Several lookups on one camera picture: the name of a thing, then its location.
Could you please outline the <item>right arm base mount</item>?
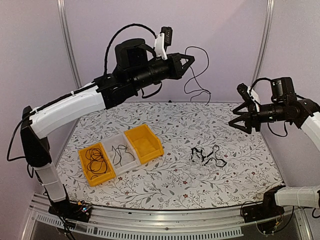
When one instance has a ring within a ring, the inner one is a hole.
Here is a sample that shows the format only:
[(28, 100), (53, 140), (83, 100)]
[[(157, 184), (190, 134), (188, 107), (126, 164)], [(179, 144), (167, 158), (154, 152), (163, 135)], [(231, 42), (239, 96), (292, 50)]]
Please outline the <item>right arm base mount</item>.
[(262, 221), (269, 218), (274, 218), (271, 221), (257, 224), (257, 229), (264, 235), (271, 235), (277, 231), (285, 213), (284, 207), (276, 204), (275, 194), (284, 186), (276, 186), (266, 191), (263, 194), (262, 203), (254, 202), (253, 205), (240, 208), (240, 215), (245, 223)]

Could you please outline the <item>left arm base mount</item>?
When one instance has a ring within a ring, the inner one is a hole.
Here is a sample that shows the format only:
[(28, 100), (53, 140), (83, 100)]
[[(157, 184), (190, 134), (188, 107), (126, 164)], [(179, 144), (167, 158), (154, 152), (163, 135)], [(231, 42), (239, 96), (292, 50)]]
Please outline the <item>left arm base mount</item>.
[(50, 202), (48, 212), (52, 215), (56, 215), (64, 219), (88, 223), (91, 217), (92, 205), (83, 200), (80, 201), (80, 204), (70, 201), (69, 195), (64, 185), (63, 189), (65, 198), (57, 202), (54, 202), (50, 198), (50, 195), (47, 193), (47, 197)]

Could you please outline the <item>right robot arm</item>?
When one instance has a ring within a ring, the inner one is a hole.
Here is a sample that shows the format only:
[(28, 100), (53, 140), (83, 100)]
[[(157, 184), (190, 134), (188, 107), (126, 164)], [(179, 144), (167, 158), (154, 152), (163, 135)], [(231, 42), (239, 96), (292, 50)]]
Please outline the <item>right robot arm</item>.
[[(232, 111), (237, 117), (229, 121), (229, 126), (251, 134), (252, 130), (260, 131), (262, 123), (289, 123), (302, 130), (318, 148), (320, 106), (311, 99), (297, 95), (291, 77), (268, 79), (268, 82), (272, 92), (269, 104), (260, 104), (252, 86), (243, 83), (237, 86), (244, 102)], [(243, 206), (240, 214), (246, 223), (250, 223), (282, 215), (285, 206), (318, 209), (320, 187), (273, 187), (263, 194), (262, 203)]]

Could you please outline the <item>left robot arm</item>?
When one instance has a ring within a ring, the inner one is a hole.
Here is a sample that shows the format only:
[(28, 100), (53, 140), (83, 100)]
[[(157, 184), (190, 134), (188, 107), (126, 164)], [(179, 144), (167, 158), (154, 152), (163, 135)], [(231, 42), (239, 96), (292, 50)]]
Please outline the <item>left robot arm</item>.
[(55, 209), (63, 216), (74, 213), (74, 205), (52, 165), (48, 135), (84, 115), (108, 110), (137, 96), (150, 85), (163, 80), (179, 80), (195, 58), (182, 53), (167, 53), (173, 30), (164, 26), (154, 35), (154, 45), (142, 38), (128, 39), (114, 47), (116, 66), (91, 83), (40, 107), (27, 106), (14, 129), (20, 134), (23, 158), (33, 167)]

